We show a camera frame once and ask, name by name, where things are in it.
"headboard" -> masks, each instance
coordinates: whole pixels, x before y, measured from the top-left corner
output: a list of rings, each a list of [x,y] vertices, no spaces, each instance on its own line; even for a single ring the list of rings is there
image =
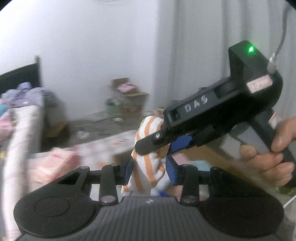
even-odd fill
[[[19,84],[24,82],[30,82],[32,88],[41,87],[39,70],[40,58],[36,56],[34,64],[26,65],[0,75],[0,94],[10,89],[16,89]]]

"striped cloth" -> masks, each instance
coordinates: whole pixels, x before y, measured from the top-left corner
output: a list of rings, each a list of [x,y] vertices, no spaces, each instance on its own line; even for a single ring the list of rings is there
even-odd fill
[[[156,116],[148,116],[142,122],[136,133],[135,144],[138,140],[159,131],[163,119]],[[126,186],[122,188],[122,193],[126,192],[148,192],[154,188],[165,173],[165,157],[168,152],[169,145],[166,145],[156,152],[141,156],[132,152],[134,159],[134,169],[131,178]]]

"gray gripper base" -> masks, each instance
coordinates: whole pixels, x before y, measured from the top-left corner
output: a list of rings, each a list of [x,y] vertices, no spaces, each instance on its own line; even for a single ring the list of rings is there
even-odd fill
[[[44,239],[23,235],[18,241],[280,241],[276,236],[245,239],[212,227],[195,207],[175,198],[125,197],[104,207],[83,230],[66,237]]]

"green led indicator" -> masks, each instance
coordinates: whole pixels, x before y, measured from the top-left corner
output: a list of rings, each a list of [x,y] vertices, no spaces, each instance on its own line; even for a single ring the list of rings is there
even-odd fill
[[[254,52],[254,47],[253,46],[249,47],[248,53],[253,53],[253,52]]]

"human hand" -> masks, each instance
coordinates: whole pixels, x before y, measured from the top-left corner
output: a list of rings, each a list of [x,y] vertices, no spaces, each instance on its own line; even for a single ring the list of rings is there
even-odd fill
[[[283,155],[280,153],[296,137],[296,117],[280,123],[276,136],[271,145],[271,152],[258,155],[254,147],[242,145],[240,153],[246,165],[258,171],[259,175],[273,186],[284,186],[292,178],[295,168],[291,162],[281,163]]]

